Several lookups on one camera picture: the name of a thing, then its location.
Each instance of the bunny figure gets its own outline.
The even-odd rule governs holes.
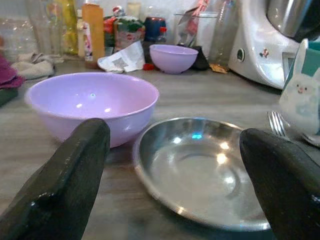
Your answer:
[[[302,73],[305,64],[307,39],[300,44],[295,57],[293,75],[287,80],[279,100],[281,113],[302,133],[320,135],[320,68],[311,77]]]

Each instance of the dish towel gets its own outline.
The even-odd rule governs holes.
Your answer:
[[[25,79],[48,78],[55,74],[55,64],[51,57],[43,53],[20,54],[18,61],[11,65],[18,75]]]

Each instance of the paper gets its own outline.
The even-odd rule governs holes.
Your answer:
[[[106,72],[132,72],[141,70],[145,64],[144,50],[141,41],[136,41],[125,49],[98,60],[100,68]]]

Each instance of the stainless steel plate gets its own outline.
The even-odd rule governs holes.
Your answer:
[[[204,118],[158,122],[134,145],[135,170],[150,194],[179,215],[228,230],[269,229],[241,159],[240,132]]]
[[[318,135],[309,135],[309,134],[304,134],[304,133],[301,133],[301,136],[308,143],[320,148],[320,136],[318,136]]]

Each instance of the small purple bowl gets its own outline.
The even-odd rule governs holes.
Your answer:
[[[24,99],[60,141],[86,119],[105,120],[111,129],[113,148],[130,141],[147,126],[158,97],[157,88],[140,78],[85,72],[41,81],[27,91]]]
[[[192,48],[154,44],[150,46],[152,62],[166,74],[180,74],[196,61],[198,51]]]

